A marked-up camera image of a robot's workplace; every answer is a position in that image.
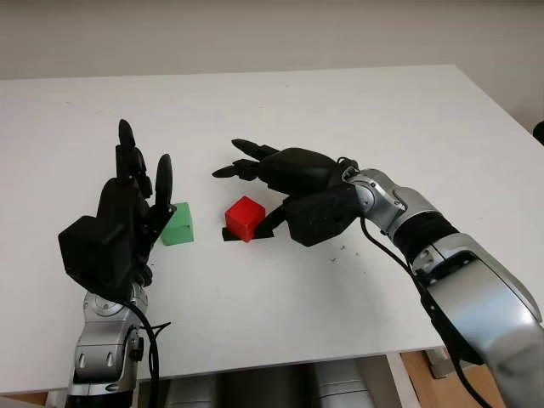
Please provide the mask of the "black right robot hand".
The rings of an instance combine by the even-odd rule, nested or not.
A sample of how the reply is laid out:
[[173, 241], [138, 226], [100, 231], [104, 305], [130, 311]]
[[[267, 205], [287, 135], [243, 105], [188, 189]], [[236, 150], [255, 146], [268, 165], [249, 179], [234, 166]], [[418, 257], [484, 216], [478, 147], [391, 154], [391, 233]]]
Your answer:
[[232, 144], [251, 158], [234, 161], [212, 173], [215, 178], [260, 179], [286, 199], [258, 222], [256, 239], [271, 238], [273, 230], [287, 222], [291, 238], [311, 247], [344, 232], [361, 215], [355, 187], [345, 175], [358, 168], [356, 161], [301, 148], [277, 150], [244, 139]]

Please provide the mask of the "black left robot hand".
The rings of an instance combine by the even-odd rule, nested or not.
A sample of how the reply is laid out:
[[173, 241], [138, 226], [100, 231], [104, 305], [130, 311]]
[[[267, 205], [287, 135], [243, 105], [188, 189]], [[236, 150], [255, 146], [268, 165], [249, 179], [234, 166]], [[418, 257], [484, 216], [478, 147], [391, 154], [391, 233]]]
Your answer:
[[102, 189], [97, 216], [124, 225], [130, 248], [127, 273], [133, 281], [146, 287], [152, 282], [152, 272], [147, 265], [151, 249], [176, 212], [171, 203], [171, 157], [161, 156], [156, 181], [152, 183], [128, 121], [119, 121], [118, 136], [116, 176]]

